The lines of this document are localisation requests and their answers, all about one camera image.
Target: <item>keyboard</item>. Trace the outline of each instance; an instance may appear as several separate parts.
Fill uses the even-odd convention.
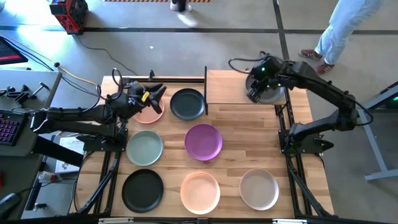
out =
[[[0,110],[0,145],[15,146],[26,121],[27,113]]]

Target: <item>sneaker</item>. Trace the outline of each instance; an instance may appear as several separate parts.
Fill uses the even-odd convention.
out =
[[[170,1],[170,9],[173,11],[178,11],[178,3],[173,3],[173,1]],[[192,6],[189,4],[188,5],[188,12],[192,11]]]
[[[179,13],[177,17],[188,27],[195,28],[198,22],[188,12]]]
[[[302,57],[314,60],[320,60],[323,57],[322,55],[316,53],[316,51],[313,49],[303,49],[299,51],[298,54],[301,55]]]
[[[323,75],[326,72],[329,72],[335,65],[329,65],[327,63],[323,63],[321,65],[319,65],[315,71],[317,72],[318,75]]]

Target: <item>wooden board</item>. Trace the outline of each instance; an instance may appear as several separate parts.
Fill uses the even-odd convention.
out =
[[[129,121],[129,136],[142,130],[156,131],[164,142],[165,150],[160,159],[148,167],[132,164],[126,154],[122,154],[119,166],[116,190],[114,193],[112,216],[129,217],[197,217],[182,205],[180,186],[188,175],[203,171],[213,175],[219,182],[221,198],[218,206],[203,217],[219,218],[292,218],[292,199],[285,159],[279,154],[277,130],[279,122],[271,105],[209,105],[209,115],[194,121],[180,121],[170,111],[171,96],[181,88],[194,88],[203,92],[203,84],[167,83],[168,89],[163,97],[165,112],[154,124],[139,124]],[[111,77],[104,77],[103,95],[117,91]],[[295,113],[295,120],[303,123],[312,120],[305,90],[291,91],[290,97]],[[223,148],[219,156],[208,162],[192,159],[184,150],[185,133],[192,126],[200,123],[212,124],[223,136]],[[81,207],[89,199],[98,185],[103,161],[103,153],[96,152],[88,158],[78,180],[76,199]],[[319,158],[303,155],[307,184],[324,208],[333,213],[325,171]],[[156,171],[165,185],[165,193],[160,205],[148,213],[134,213],[128,210],[121,199],[121,189],[129,174],[137,169],[148,168]],[[280,196],[270,210],[255,211],[249,208],[239,196],[239,181],[249,169],[268,170],[277,179]],[[104,191],[103,206],[108,190]]]
[[[248,75],[233,70],[207,71],[208,104],[253,104],[246,96],[246,78]],[[285,96],[270,105],[284,105]]]

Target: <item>dark gray plate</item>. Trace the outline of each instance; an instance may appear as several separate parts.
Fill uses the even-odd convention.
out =
[[[250,89],[250,86],[253,83],[253,81],[254,80],[250,76],[246,78],[247,90]],[[283,97],[284,91],[285,91],[284,87],[277,88],[276,90],[269,89],[264,93],[262,93],[259,103],[275,103],[276,101],[280,100]]]
[[[205,98],[198,90],[184,88],[173,95],[170,108],[174,116],[191,121],[197,119],[205,110]]]

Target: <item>white plate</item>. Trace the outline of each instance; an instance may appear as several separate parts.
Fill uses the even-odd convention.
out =
[[[246,205],[263,211],[275,205],[279,188],[275,178],[268,171],[252,169],[242,176],[239,193]]]

